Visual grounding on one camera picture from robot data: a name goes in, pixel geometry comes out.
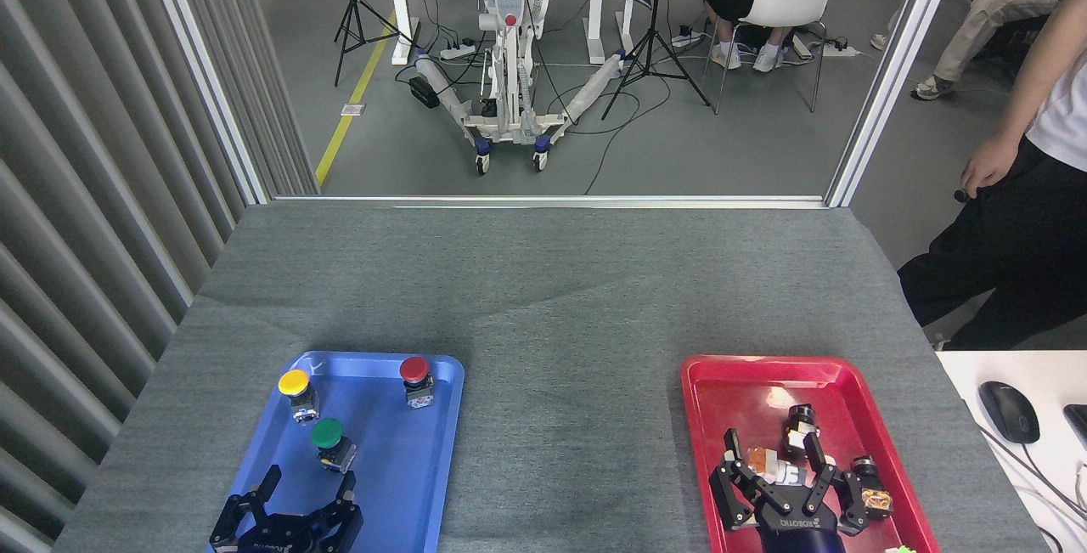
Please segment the person's hand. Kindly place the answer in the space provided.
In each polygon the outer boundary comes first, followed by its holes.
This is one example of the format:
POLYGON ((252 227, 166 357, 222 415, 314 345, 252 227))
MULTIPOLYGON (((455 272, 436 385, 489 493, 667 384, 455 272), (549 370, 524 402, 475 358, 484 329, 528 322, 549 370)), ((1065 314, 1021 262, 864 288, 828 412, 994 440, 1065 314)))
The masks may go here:
POLYGON ((1020 139, 995 135, 974 150, 961 174, 961 189, 970 200, 978 190, 999 183, 1011 169, 1019 153, 1020 139))

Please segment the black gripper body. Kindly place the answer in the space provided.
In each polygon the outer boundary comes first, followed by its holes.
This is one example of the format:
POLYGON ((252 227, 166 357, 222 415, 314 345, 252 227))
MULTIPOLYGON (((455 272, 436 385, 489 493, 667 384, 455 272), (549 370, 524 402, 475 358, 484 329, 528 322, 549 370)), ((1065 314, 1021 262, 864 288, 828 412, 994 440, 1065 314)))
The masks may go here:
POLYGON ((238 552, 318 552, 333 530, 329 519, 267 517, 238 538, 238 552))
POLYGON ((830 511, 807 516, 801 511, 783 515, 763 508, 755 519, 763 552, 842 552, 837 517, 830 511))

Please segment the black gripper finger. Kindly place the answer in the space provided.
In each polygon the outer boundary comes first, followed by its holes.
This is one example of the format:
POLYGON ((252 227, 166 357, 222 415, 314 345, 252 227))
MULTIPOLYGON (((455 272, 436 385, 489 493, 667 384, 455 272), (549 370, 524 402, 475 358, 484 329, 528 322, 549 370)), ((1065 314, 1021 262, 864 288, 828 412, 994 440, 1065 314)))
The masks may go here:
POLYGON ((842 472, 832 464, 819 443, 819 433, 810 432, 804 438, 804 449, 811 472, 815 472, 815 480, 810 487, 810 494, 803 502, 803 513, 814 516, 828 488, 837 492, 842 514, 838 521, 838 530, 846 535, 857 535, 865 530, 867 511, 862 498, 861 483, 854 472, 842 472))
POLYGON ((363 526, 354 488, 357 473, 346 472, 334 501, 310 514, 315 550, 350 550, 363 526))
POLYGON ((736 531, 755 514, 755 510, 746 507, 738 501, 736 492, 741 492, 744 498, 753 504, 762 501, 780 514, 791 513, 791 503, 784 494, 746 463, 735 428, 729 428, 724 433, 724 445, 725 453, 719 461, 719 467, 710 475, 712 499, 717 506, 719 519, 724 530, 736 531))
POLYGON ((213 550, 239 549, 238 529, 248 516, 255 518, 259 528, 268 521, 264 504, 271 499, 280 478, 279 465, 268 466, 268 472, 265 473, 261 482, 257 483, 247 494, 230 494, 226 499, 210 535, 210 546, 213 550))

